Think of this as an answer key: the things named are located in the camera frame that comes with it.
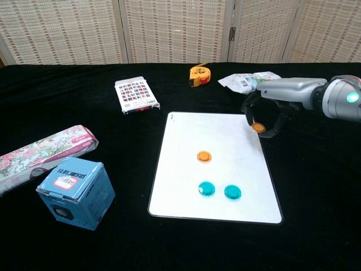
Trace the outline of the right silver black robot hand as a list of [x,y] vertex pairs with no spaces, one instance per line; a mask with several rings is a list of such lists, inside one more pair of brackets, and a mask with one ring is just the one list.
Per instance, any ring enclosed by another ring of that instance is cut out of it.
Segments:
[[[327,80],[324,78],[292,77],[267,80],[259,83],[256,89],[247,94],[241,110],[249,126],[261,138],[276,136],[282,127],[302,109],[314,110],[314,96],[324,90]],[[271,129],[254,120],[253,107],[261,99],[273,101],[280,109],[280,115]]]

